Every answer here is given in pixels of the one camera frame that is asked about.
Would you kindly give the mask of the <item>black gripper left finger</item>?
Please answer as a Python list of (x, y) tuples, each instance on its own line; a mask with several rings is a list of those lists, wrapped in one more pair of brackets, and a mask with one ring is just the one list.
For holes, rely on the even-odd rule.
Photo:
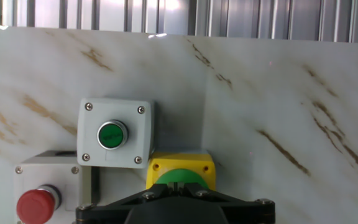
[(149, 204), (174, 196), (175, 190), (176, 183), (174, 182), (154, 184), (148, 190), (108, 205), (94, 203), (80, 205), (75, 212), (75, 223), (175, 223), (175, 212)]

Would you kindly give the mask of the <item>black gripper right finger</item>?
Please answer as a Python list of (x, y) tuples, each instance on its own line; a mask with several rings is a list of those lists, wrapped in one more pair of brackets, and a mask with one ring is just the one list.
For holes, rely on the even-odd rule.
[(179, 196), (217, 205), (229, 223), (275, 223), (275, 202), (267, 198), (244, 201), (203, 187), (199, 183), (176, 183)]

